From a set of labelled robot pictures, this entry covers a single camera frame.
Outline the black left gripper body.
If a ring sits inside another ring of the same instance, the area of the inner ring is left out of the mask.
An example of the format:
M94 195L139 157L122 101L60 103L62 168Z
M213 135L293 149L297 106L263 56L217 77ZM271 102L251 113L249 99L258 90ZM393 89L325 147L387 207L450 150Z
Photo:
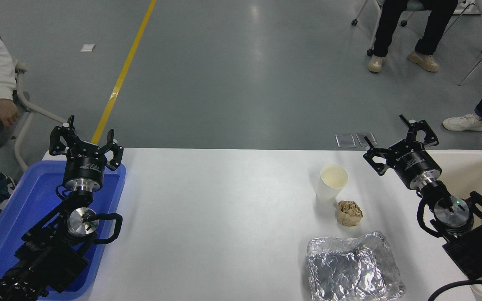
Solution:
M95 152L87 152L87 149L82 147L70 148L66 154L67 163L63 182L87 179L96 183L103 183L107 158L101 153L95 155Z

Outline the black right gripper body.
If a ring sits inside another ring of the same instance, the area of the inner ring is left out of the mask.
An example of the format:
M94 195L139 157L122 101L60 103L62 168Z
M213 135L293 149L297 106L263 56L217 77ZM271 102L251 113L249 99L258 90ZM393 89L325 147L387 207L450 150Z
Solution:
M391 145L387 164L394 169L406 187L421 187L425 179L436 180L442 169L426 152L423 143L402 140Z

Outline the person's hand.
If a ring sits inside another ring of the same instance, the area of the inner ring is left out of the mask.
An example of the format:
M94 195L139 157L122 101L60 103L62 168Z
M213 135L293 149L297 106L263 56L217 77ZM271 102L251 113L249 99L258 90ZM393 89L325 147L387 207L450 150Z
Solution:
M13 100L0 98L0 124L8 130L18 117L19 112Z

